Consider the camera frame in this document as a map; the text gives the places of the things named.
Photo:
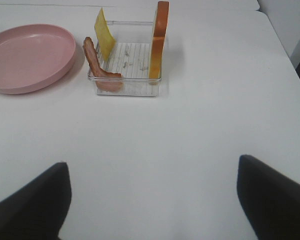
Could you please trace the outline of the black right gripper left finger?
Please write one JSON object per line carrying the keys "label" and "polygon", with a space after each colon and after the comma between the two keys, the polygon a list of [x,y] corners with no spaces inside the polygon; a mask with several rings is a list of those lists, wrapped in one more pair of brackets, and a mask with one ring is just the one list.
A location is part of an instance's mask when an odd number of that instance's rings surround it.
{"label": "black right gripper left finger", "polygon": [[0,202],[0,240],[57,240],[72,200],[68,165],[58,162]]}

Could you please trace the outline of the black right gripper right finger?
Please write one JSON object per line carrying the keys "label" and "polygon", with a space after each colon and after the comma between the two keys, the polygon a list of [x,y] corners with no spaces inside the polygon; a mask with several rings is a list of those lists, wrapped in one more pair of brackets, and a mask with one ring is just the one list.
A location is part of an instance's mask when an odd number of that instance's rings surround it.
{"label": "black right gripper right finger", "polygon": [[251,155],[241,155],[236,190],[259,240],[300,240],[299,183]]}

